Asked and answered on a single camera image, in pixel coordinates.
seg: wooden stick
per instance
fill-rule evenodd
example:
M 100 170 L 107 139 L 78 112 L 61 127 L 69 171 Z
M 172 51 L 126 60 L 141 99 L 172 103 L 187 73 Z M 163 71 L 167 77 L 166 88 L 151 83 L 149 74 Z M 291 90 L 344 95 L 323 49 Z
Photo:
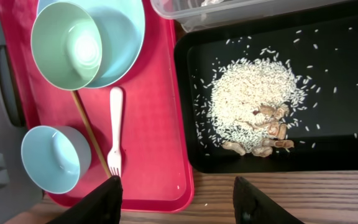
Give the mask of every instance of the wooden stick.
M 110 178 L 111 173 L 110 173 L 109 167 L 107 166 L 106 160 L 104 159 L 102 151 L 100 150 L 98 141 L 96 140 L 96 138 L 95 138 L 95 136 L 93 134 L 92 127 L 90 125 L 88 117 L 86 116 L 85 110 L 84 110 L 84 108 L 83 108 L 83 106 L 81 104 L 81 100 L 80 100 L 80 97 L 78 96 L 78 92 L 77 91 L 72 91 L 71 95 L 73 96 L 75 105 L 77 106 L 78 111 L 80 112 L 82 121 L 85 124 L 86 131 L 88 132 L 88 135 L 91 138 L 92 145 L 95 148 L 96 153 L 98 154 L 100 163 L 102 164 L 102 167 L 103 167 L 104 171 L 106 172 L 107 176 Z

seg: green bowl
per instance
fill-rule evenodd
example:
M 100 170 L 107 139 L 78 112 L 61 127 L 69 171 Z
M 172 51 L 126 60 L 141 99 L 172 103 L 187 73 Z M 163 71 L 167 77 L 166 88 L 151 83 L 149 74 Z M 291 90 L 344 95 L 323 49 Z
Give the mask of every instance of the green bowl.
M 31 32 L 34 61 L 48 82 L 62 90 L 78 90 L 98 78 L 102 41 L 92 17 L 68 2 L 50 4 Z

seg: white fork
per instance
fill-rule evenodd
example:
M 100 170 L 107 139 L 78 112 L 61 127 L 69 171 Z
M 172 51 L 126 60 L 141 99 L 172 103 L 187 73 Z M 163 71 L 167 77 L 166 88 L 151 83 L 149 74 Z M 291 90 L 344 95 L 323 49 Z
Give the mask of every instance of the white fork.
M 110 91 L 110 112 L 112 126 L 112 148 L 107 155 L 107 164 L 112 175 L 121 176 L 121 117 L 122 117 L 122 89 L 114 87 Z

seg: bowl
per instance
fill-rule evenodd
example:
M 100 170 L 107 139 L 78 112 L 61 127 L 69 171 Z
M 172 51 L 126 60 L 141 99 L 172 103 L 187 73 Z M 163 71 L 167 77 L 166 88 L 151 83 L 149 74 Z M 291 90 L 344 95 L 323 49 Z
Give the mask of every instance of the bowl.
M 142 0 L 65 0 L 81 6 L 95 21 L 101 34 L 103 56 L 100 77 L 85 88 L 102 88 L 120 80 L 137 60 L 145 36 Z M 53 2 L 40 0 L 37 14 Z
M 101 76 L 98 27 L 76 4 L 55 2 L 45 7 L 34 22 L 31 49 L 44 78 L 62 90 L 78 90 Z
M 73 189 L 91 164 L 88 142 L 68 126 L 32 128 L 24 136 L 21 154 L 30 178 L 53 194 Z

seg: wooden table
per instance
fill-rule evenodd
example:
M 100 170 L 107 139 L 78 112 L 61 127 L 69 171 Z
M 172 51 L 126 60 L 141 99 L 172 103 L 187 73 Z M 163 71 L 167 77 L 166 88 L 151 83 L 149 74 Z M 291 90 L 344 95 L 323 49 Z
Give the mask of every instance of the wooden table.
M 176 30 L 179 39 L 184 32 L 178 24 Z M 305 223 L 358 223 L 358 171 L 208 175 L 196 170 L 195 197 L 185 211 L 177 214 L 124 212 L 121 223 L 235 223 L 232 191 L 237 175 L 245 177 Z M 45 197 L 7 224 L 41 224 L 64 211 Z

